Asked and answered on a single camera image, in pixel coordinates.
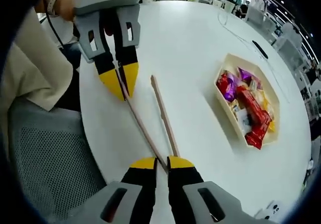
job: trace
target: wooden tray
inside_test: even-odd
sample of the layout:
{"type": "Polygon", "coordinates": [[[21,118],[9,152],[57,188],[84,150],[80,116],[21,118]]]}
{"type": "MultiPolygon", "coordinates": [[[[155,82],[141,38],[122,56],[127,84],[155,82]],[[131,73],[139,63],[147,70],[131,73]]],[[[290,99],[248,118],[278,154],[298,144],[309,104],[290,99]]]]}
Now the wooden tray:
{"type": "Polygon", "coordinates": [[[266,135],[263,139],[263,145],[267,145],[272,142],[275,142],[277,140],[278,134],[279,134],[280,102],[279,102],[279,99],[278,99],[274,89],[272,88],[271,84],[269,83],[269,81],[265,77],[264,73],[262,72],[262,70],[258,66],[256,66],[255,64],[253,64],[249,61],[246,61],[240,57],[234,56],[232,54],[227,54],[225,57],[224,63],[222,65],[222,67],[220,68],[219,72],[217,73],[217,76],[214,81],[216,96],[217,96],[219,102],[221,103],[224,111],[226,112],[226,114],[229,118],[229,121],[232,123],[239,139],[248,147],[253,147],[253,146],[250,146],[247,144],[245,137],[244,137],[244,135],[243,135],[238,123],[237,123],[237,120],[236,120],[231,108],[228,105],[228,102],[224,99],[222,93],[220,92],[220,90],[216,86],[216,82],[224,70],[228,70],[228,71],[232,72],[233,74],[235,74],[236,76],[239,76],[238,67],[240,67],[246,71],[249,71],[250,73],[253,73],[262,82],[265,96],[274,109],[274,121],[275,121],[275,132],[274,133],[273,132],[266,133],[266,135]]]}

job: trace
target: person's hand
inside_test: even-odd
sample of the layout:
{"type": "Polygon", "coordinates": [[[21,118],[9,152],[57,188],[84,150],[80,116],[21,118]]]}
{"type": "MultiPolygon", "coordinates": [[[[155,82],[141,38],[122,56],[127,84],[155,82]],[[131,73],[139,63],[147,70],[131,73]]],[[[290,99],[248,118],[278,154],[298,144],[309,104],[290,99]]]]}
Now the person's hand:
{"type": "Polygon", "coordinates": [[[74,20],[75,0],[57,0],[54,4],[55,13],[64,20],[72,22],[74,20]]]}

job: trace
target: wooden chopstick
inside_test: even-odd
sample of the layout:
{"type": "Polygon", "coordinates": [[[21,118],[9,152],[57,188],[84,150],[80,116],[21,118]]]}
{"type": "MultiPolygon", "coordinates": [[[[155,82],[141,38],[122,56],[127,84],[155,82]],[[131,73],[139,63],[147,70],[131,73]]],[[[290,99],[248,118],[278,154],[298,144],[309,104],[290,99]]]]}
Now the wooden chopstick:
{"type": "Polygon", "coordinates": [[[160,165],[162,166],[162,168],[164,169],[164,171],[165,171],[166,173],[168,173],[167,165],[166,165],[164,159],[161,157],[159,151],[157,150],[157,148],[156,148],[153,140],[151,139],[151,137],[150,137],[150,135],[149,135],[149,133],[148,133],[148,131],[147,131],[144,123],[142,122],[142,120],[141,120],[141,118],[140,118],[137,110],[134,108],[134,106],[133,106],[133,104],[132,104],[132,102],[131,102],[131,100],[130,100],[130,97],[129,97],[129,95],[128,95],[128,92],[127,92],[127,90],[126,90],[126,87],[125,87],[125,85],[124,85],[123,82],[121,82],[121,87],[122,87],[122,90],[123,90],[124,95],[125,95],[125,97],[126,97],[126,100],[127,100],[127,102],[128,102],[128,105],[129,105],[129,107],[130,107],[130,109],[131,109],[131,112],[132,112],[132,114],[134,115],[134,117],[135,117],[135,119],[136,119],[136,121],[137,121],[137,123],[138,123],[138,125],[139,125],[139,127],[140,127],[140,129],[141,129],[141,131],[142,131],[142,133],[144,134],[144,136],[145,136],[145,138],[146,138],[146,140],[147,140],[147,142],[148,142],[148,144],[149,144],[149,146],[150,146],[150,148],[151,148],[152,151],[154,152],[155,156],[158,158],[158,161],[160,162],[160,165]]]}
{"type": "Polygon", "coordinates": [[[179,150],[178,150],[178,147],[177,147],[177,144],[176,144],[176,140],[175,140],[175,137],[174,137],[174,134],[173,134],[173,130],[172,130],[170,121],[169,121],[169,117],[167,115],[167,112],[166,112],[166,109],[165,109],[165,106],[164,106],[164,102],[163,102],[161,93],[160,93],[159,88],[158,88],[157,80],[152,75],[150,77],[150,81],[151,81],[151,85],[152,85],[152,87],[154,89],[154,92],[155,92],[155,95],[156,95],[157,103],[159,105],[160,116],[161,116],[161,118],[162,118],[162,120],[163,120],[163,122],[165,124],[166,132],[167,132],[167,135],[168,135],[170,143],[171,143],[173,155],[179,157],[180,153],[179,153],[179,150]]]}

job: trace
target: beige jacket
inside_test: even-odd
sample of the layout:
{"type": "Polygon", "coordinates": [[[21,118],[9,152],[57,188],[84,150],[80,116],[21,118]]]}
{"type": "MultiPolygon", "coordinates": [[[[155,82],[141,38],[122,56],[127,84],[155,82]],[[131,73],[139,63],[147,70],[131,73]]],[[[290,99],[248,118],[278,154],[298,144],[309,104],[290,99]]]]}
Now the beige jacket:
{"type": "Polygon", "coordinates": [[[72,65],[42,29],[32,9],[11,46],[1,82],[0,124],[7,153],[7,112],[15,97],[23,95],[49,111],[67,90],[72,75],[72,65]]]}

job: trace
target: white round table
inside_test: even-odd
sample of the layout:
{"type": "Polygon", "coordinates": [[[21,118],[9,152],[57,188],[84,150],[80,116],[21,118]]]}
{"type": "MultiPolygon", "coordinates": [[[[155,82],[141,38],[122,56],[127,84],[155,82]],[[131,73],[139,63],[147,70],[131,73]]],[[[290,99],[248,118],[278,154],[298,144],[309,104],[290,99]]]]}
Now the white round table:
{"type": "MultiPolygon", "coordinates": [[[[299,89],[275,50],[244,21],[211,5],[180,1],[142,5],[139,22],[139,74],[132,101],[162,156],[172,152],[150,84],[152,74],[158,79],[180,154],[194,163],[205,181],[238,198],[250,215],[272,200],[291,207],[310,159],[310,132],[299,89]],[[252,40],[267,53],[270,66],[252,40]],[[261,151],[239,142],[214,95],[214,77],[227,53],[260,66],[278,95],[279,138],[261,151]]],[[[88,143],[107,182],[120,181],[134,161],[153,155],[127,103],[108,91],[95,65],[83,58],[80,100],[88,143]]],[[[175,223],[160,165],[151,223],[175,223]]]]}

